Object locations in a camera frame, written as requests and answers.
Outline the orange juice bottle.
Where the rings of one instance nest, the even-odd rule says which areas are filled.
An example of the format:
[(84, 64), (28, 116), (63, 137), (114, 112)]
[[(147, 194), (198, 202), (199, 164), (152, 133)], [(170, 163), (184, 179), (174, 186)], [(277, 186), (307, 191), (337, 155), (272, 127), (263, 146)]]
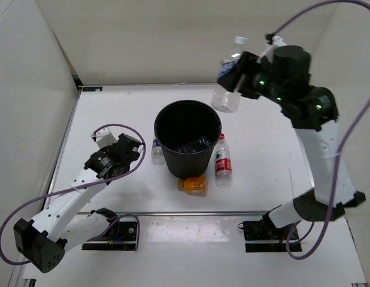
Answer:
[(177, 188), (192, 196), (206, 196), (208, 190), (208, 181), (204, 176), (179, 179)]

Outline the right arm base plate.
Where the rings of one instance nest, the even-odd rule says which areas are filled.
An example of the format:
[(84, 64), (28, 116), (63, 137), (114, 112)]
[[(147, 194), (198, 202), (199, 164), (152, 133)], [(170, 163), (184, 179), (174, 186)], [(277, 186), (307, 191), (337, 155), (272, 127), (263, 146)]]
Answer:
[(251, 253), (286, 253), (286, 239), (292, 224), (271, 231), (262, 220), (242, 221), (237, 225), (243, 232), (245, 252)]

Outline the black plastic waste bin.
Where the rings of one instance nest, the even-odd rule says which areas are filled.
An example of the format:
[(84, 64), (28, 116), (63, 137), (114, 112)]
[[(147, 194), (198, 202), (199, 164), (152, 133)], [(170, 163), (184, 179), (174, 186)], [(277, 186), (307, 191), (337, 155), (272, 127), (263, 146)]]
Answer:
[[(154, 122), (154, 135), (160, 143), (166, 165), (177, 178), (201, 176), (207, 169), (214, 147), (222, 132), (216, 111), (197, 100), (179, 100), (166, 105)], [(213, 145), (195, 154), (181, 154), (175, 149), (200, 136)]]

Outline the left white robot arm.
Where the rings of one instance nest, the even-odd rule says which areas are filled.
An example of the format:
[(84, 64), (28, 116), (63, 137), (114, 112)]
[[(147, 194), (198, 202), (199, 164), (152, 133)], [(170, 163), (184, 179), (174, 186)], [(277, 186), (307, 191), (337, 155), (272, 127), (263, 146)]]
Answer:
[(124, 133), (115, 139), (110, 132), (98, 140), (99, 150), (85, 162), (73, 180), (73, 191), (61, 194), (30, 220), (14, 225), (17, 250), (42, 273), (53, 270), (70, 249), (101, 236), (119, 236), (117, 214), (107, 208), (91, 211), (76, 219), (78, 212), (116, 177), (128, 173), (139, 158), (142, 142)]

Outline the clear bottle red label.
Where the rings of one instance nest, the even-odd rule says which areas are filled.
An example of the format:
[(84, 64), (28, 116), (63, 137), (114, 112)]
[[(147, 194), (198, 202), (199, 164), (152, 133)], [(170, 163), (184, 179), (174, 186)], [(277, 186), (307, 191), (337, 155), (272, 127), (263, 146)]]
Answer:
[(215, 148), (216, 185), (219, 188), (228, 188), (232, 182), (232, 164), (228, 142), (222, 133)]

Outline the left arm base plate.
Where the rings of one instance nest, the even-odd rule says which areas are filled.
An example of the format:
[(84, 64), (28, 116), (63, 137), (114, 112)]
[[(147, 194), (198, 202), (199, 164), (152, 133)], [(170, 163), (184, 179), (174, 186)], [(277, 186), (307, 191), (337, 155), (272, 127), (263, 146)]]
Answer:
[(81, 246), (83, 251), (137, 251), (140, 235), (139, 217), (127, 213), (103, 235), (94, 237)]

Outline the clear plastic bottle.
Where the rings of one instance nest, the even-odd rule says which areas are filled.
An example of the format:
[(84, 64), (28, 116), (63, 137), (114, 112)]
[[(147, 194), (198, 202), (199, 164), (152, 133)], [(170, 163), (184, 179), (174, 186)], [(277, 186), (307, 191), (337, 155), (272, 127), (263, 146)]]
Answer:
[(181, 154), (195, 154), (208, 149), (213, 145), (213, 142), (206, 136), (200, 136), (188, 143), (181, 145), (175, 149), (175, 152)]

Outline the clear bottle white label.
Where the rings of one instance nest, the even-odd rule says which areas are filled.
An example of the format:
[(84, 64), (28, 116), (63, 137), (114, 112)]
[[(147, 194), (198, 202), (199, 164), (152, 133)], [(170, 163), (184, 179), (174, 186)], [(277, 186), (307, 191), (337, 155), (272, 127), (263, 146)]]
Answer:
[[(247, 38), (241, 36), (235, 37), (233, 47), (221, 61), (220, 71), (217, 78), (220, 78), (235, 66), (244, 51), (246, 43)], [(211, 106), (215, 110), (225, 113), (233, 113), (238, 109), (239, 101), (240, 95), (238, 93), (228, 92), (222, 86), (216, 84), (211, 101)]]

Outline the clear bottle blue label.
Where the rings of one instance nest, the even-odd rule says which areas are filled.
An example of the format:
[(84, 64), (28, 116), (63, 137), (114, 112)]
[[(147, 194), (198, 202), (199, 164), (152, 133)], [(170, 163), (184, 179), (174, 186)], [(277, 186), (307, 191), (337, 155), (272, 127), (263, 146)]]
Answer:
[(163, 165), (165, 163), (162, 147), (155, 136), (153, 136), (152, 141), (151, 158), (155, 165)]

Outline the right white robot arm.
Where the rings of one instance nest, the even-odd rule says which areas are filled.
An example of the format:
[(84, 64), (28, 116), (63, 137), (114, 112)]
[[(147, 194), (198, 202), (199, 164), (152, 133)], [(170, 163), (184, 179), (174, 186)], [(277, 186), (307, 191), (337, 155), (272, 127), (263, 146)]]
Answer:
[(356, 207), (365, 194), (356, 191), (338, 148), (339, 113), (330, 90), (310, 84), (311, 55), (302, 47), (284, 45), (265, 56), (248, 51), (222, 64), (217, 83), (248, 99), (265, 97), (290, 120), (314, 180), (312, 189), (264, 214), (263, 234), (276, 239), (298, 221), (334, 221), (345, 208)]

